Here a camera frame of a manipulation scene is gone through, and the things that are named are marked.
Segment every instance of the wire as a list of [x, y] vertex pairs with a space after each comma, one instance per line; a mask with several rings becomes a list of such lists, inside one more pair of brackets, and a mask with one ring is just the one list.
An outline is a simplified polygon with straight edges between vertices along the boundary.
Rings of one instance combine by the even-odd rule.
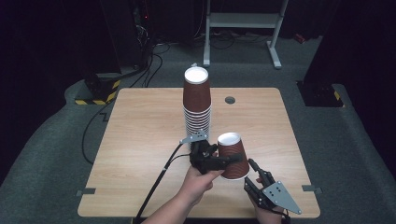
[[190, 154], [182, 154], [182, 155], [178, 155], [178, 156], [174, 157], [174, 158], [171, 160], [171, 162], [172, 162], [172, 161], [174, 161], [174, 160], [175, 160], [175, 159], [177, 159], [177, 158], [180, 158], [180, 157], [185, 157], [185, 156], [190, 156]]
[[87, 163], [90, 163], [93, 165], [93, 161], [91, 161], [90, 159], [88, 159], [86, 153], [85, 153], [85, 147], [84, 147], [84, 142], [85, 142], [85, 136], [87, 134], [88, 128], [90, 127], [92, 121], [94, 118], [96, 118], [96, 116], [98, 116], [105, 108], [107, 108], [109, 105], [111, 105], [114, 102], [114, 99], [108, 103], [107, 105], [103, 106], [98, 112], [96, 112], [95, 115], [92, 116], [92, 118], [90, 119], [90, 121], [88, 122], [87, 126], [85, 127], [84, 133], [82, 134], [82, 140], [81, 140], [81, 152], [82, 152], [82, 156], [84, 157], [84, 160]]
[[161, 180], [163, 179], [163, 176], [165, 175], [166, 171], [168, 170], [170, 164], [173, 161], [173, 158], [175, 156], [175, 154], [178, 152], [178, 150], [181, 148], [181, 146], [183, 146], [183, 144], [179, 144], [174, 152], [172, 153], [171, 157], [169, 158], [168, 162], [165, 164], [165, 166], [163, 167], [163, 170], [161, 171], [160, 175], [158, 176], [157, 180], [155, 181], [154, 185], [151, 187], [151, 190], [148, 193], [148, 196], [146, 197], [146, 200], [143, 202], [142, 206], [139, 209], [139, 212], [136, 215], [136, 218], [134, 219], [134, 223], [140, 223], [140, 218], [142, 216], [143, 211], [146, 208], [146, 205], [149, 202], [149, 199], [151, 198], [152, 194], [154, 193], [155, 189], [158, 187], [158, 185], [160, 184]]
[[228, 49], [228, 48], [230, 48], [230, 47], [235, 43], [235, 38], [234, 38], [231, 34], [228, 34], [228, 35], [220, 35], [220, 37], [224, 37], [224, 36], [228, 36], [229, 38], [226, 38], [226, 39], [216, 38], [216, 39], [217, 39], [218, 41], [229, 41], [229, 40], [232, 40], [232, 42], [231, 42], [231, 44], [230, 44], [229, 46], [224, 47], [224, 48], [220, 48], [220, 47], [216, 47], [215, 45], [212, 44], [212, 42], [210, 42], [210, 47], [212, 47], [212, 48], [214, 48], [214, 49]]
[[195, 33], [194, 37], [196, 37], [196, 36], [199, 34], [199, 32], [201, 31], [202, 23], [203, 23], [203, 21], [204, 21], [204, 14], [205, 14], [205, 1], [204, 1], [204, 0], [202, 0], [202, 14], [201, 14], [201, 21], [200, 21], [200, 23], [199, 23], [198, 30], [197, 30], [197, 32]]
[[163, 45], [166, 45], [168, 48], [166, 50], [163, 50], [163, 51], [160, 51], [160, 52], [155, 52], [154, 54], [163, 54], [163, 53], [167, 52], [171, 48], [171, 45], [168, 44], [168, 43], [157, 44], [156, 46], [154, 46], [154, 48], [159, 47], [159, 46], [163, 46]]
[[161, 62], [160, 62], [160, 65], [158, 66], [158, 68], [154, 71], [154, 73], [148, 79], [148, 83], [146, 84], [146, 88], [149, 86], [150, 81], [154, 78], [155, 74], [157, 74], [158, 70], [160, 70], [160, 68], [163, 66], [163, 58], [160, 55], [157, 55], [157, 54], [153, 54], [153, 55], [158, 57], [161, 60]]
[[152, 57], [151, 57], [151, 60], [148, 64], [146, 71], [131, 86], [129, 86], [129, 88], [132, 88], [134, 86], [134, 84], [136, 84], [140, 80], [140, 78], [142, 78], [149, 71], [151, 65], [152, 65]]
[[277, 215], [280, 215], [280, 216], [284, 217], [285, 219], [284, 219], [284, 221], [282, 220], [282, 223], [284, 223], [284, 222], [286, 222], [287, 224], [290, 224], [290, 223], [291, 223], [290, 216], [289, 216], [289, 210], [288, 210], [288, 209], [286, 209], [286, 214], [283, 213], [283, 212], [274, 211], [274, 210], [272, 210], [272, 209], [270, 209], [270, 208], [262, 208], [262, 207], [261, 207], [261, 209], [267, 210], [267, 211], [269, 211], [269, 212], [272, 212], [272, 213], [274, 213], [274, 214], [277, 214]]
[[[243, 40], [242, 38], [245, 37], [251, 37], [251, 40]], [[269, 35], [257, 35], [257, 36], [238, 36], [235, 40], [235, 42], [237, 43], [247, 43], [247, 44], [254, 44], [254, 43], [260, 43], [262, 41], [268, 40], [270, 36]]]
[[121, 79], [124, 79], [124, 78], [127, 78], [127, 77], [133, 77], [133, 76], [135, 76], [135, 75], [141, 73], [141, 72], [142, 72], [143, 70], [145, 70], [146, 68], [147, 68], [147, 65], [143, 65], [143, 66], [139, 67], [139, 69], [136, 70], [136, 71], [127, 73], [127, 74], [122, 75], [122, 76], [119, 76], [119, 77], [109, 78], [109, 79], [107, 79], [107, 80], [108, 80], [108, 81], [118, 81], [118, 80], [121, 80]]
[[151, 53], [151, 60], [150, 60], [150, 62], [149, 62], [149, 66], [148, 66], [148, 70], [147, 70], [147, 74], [146, 74], [145, 80], [144, 80], [143, 83], [142, 83], [142, 88], [144, 88], [144, 87], [147, 86], [147, 85], [146, 85], [146, 81], [147, 81], [148, 78], [149, 78], [149, 69], [150, 69], [151, 66], [152, 66], [152, 62], [153, 62], [153, 54]]

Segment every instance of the gray carpet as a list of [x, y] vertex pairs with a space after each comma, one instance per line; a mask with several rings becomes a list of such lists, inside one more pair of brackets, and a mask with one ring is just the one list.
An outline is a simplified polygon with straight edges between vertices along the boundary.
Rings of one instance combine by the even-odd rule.
[[[321, 215], [292, 223], [396, 223], [396, 184], [364, 131], [342, 85], [334, 85], [345, 107], [306, 107], [296, 80], [304, 79], [320, 39], [300, 45], [279, 39], [276, 49], [282, 69], [275, 70], [263, 41], [238, 39], [227, 49], [212, 48], [207, 68], [212, 87], [276, 87], [317, 195]], [[230, 42], [213, 41], [216, 47]], [[163, 45], [155, 48], [163, 66], [149, 87], [182, 87], [184, 71], [202, 64], [203, 48]], [[159, 66], [154, 57], [151, 74]], [[124, 79], [129, 87], [138, 76]], [[141, 88], [143, 78], [134, 87]], [[75, 105], [82, 81], [65, 93], [66, 106], [44, 122], [27, 142], [0, 188], [0, 223], [129, 223], [129, 217], [80, 217], [79, 189], [84, 189], [92, 166], [81, 154], [86, 125], [100, 105]], [[112, 105], [104, 112], [109, 116]], [[106, 122], [96, 117], [85, 135], [87, 156], [94, 160]], [[256, 223], [254, 220], [201, 220], [189, 223]]]

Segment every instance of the human arm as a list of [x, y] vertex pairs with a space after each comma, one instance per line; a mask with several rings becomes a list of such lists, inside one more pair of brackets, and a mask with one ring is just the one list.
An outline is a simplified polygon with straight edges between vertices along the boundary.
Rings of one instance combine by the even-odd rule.
[[190, 210], [201, 201], [204, 193], [213, 188], [212, 181], [221, 175], [222, 172], [210, 171], [205, 175], [201, 175], [197, 169], [191, 166], [178, 193], [143, 223], [183, 223]]
[[[261, 183], [262, 179], [258, 178], [258, 179], [256, 179], [256, 181], [258, 183]], [[254, 212], [255, 212], [256, 218], [260, 222], [260, 224], [281, 224], [282, 215], [260, 208], [256, 204], [256, 202], [250, 197], [250, 195], [248, 195], [248, 197], [254, 206]], [[284, 208], [276, 206], [272, 210], [275, 212], [278, 212], [278, 213], [283, 213]]]

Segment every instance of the metal bracket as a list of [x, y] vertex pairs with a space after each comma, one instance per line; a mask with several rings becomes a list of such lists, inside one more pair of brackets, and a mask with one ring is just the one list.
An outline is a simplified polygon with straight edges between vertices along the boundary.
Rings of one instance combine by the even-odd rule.
[[83, 194], [95, 194], [95, 191], [96, 189], [79, 189], [76, 193], [76, 197], [81, 197]]
[[277, 181], [264, 189], [262, 193], [271, 200], [272, 203], [290, 210], [295, 214], [301, 214], [302, 211], [297, 203], [293, 200], [291, 195], [286, 190], [282, 182]]
[[316, 188], [315, 185], [302, 185], [303, 191], [313, 191], [315, 194], [323, 193], [321, 188]]
[[203, 129], [201, 129], [198, 133], [192, 134], [190, 136], [187, 136], [184, 139], [180, 140], [180, 144], [185, 144], [185, 143], [191, 143], [191, 142], [197, 142], [201, 140], [206, 140], [207, 134], [204, 132]]

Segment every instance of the white stand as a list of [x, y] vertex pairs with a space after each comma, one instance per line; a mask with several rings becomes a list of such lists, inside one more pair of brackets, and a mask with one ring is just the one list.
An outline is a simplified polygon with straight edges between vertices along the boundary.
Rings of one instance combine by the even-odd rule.
[[205, 49], [204, 49], [204, 67], [210, 66], [210, 28], [211, 27], [240, 27], [240, 28], [272, 28], [274, 29], [273, 38], [267, 41], [267, 46], [274, 62], [274, 67], [282, 67], [277, 53], [275, 44], [279, 35], [279, 30], [285, 16], [286, 7], [289, 0], [283, 0], [279, 13], [261, 14], [261, 13], [211, 13], [210, 0], [207, 0], [206, 12], [206, 29], [205, 29]]

